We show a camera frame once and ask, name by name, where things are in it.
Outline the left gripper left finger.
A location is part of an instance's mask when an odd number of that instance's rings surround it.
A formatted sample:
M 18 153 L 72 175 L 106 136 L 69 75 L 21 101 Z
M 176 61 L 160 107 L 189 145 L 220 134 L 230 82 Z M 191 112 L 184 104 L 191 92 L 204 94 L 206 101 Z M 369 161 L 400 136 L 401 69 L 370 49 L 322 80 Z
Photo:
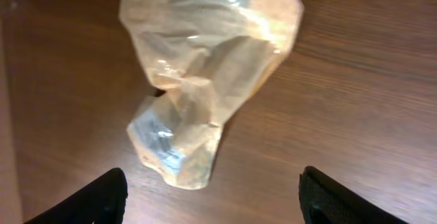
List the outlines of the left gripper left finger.
M 122 224 L 127 197 L 126 176 L 113 168 L 25 224 Z

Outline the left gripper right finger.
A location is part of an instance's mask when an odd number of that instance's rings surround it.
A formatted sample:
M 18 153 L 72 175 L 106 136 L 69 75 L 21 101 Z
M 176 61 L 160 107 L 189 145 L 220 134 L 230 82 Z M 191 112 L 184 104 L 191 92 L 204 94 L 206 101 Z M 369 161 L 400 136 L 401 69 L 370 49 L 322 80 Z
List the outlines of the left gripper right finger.
M 300 174 L 298 197 L 306 224 L 407 224 L 313 166 Z

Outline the clear plastic pouch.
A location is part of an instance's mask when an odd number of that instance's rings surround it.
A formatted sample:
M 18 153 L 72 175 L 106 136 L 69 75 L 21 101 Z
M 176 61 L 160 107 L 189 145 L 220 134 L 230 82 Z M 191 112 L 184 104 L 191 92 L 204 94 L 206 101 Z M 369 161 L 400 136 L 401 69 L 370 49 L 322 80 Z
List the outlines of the clear plastic pouch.
M 210 179 L 226 122 L 292 51 L 301 0 L 120 0 L 150 84 L 127 127 L 141 162 L 186 190 Z

